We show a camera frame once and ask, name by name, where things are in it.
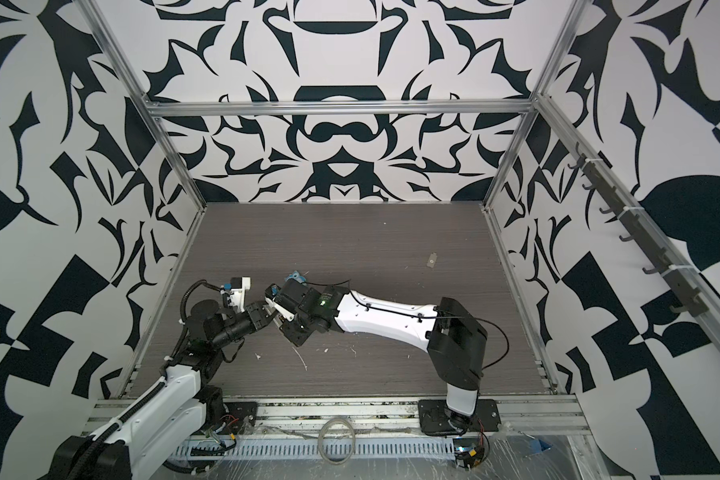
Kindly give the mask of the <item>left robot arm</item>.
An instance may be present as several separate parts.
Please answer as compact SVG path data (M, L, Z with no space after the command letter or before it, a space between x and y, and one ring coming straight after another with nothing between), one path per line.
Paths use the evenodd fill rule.
M178 350L145 393L104 426L71 436L55 451L47 479L148 479L193 433L216 427L222 390L211 384L224 348L268 326L277 312L262 301L237 311L215 300L181 305Z

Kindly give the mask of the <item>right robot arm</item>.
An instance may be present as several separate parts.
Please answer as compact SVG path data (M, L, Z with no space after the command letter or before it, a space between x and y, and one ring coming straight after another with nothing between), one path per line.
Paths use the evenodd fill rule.
M279 330L296 347L314 332L329 330L371 334L426 352L447 391L442 407L446 425L430 436L467 432L476 418L487 332L457 300L409 305L361 294L343 284L316 284L289 279L270 285L267 303L281 317Z

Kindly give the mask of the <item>blue owl toy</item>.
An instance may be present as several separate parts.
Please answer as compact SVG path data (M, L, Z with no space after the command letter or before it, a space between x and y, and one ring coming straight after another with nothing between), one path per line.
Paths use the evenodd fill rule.
M307 284L306 277L303 274L301 274L299 271L293 271L286 277L286 279L287 280L295 280L300 284Z

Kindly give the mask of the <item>blue tape piece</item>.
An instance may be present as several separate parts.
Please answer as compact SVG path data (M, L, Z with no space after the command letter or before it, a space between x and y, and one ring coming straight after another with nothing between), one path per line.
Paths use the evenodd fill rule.
M532 438L529 442L529 448L531 455L537 455L550 450L552 445L542 439Z

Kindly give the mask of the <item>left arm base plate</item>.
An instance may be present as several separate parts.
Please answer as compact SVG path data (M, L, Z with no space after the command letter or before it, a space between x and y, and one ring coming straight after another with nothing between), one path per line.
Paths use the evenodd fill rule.
M220 418L212 424L218 435L251 433L257 424L259 404L256 401L225 401Z

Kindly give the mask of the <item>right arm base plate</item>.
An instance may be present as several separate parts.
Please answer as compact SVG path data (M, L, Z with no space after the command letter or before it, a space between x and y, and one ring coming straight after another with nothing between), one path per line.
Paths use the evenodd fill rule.
M461 436L470 431L497 432L501 417L492 399L478 399L471 416L451 411L445 399L417 402L420 430L427 436Z

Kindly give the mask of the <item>wall hook rail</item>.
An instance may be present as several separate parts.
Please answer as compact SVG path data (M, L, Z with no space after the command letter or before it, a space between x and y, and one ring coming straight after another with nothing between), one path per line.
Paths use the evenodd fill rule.
M646 275L658 275L674 293L679 304L672 305L674 313L688 313L699 317L709 311L702 298L699 282L692 278L694 267L671 251L669 241L659 227L629 192L621 185L601 158L593 158L575 146L576 160L569 166L580 171L587 183L583 188L597 193L605 205L600 213L618 221L626 233L619 237L625 243L633 242L641 250L650 265L642 269Z

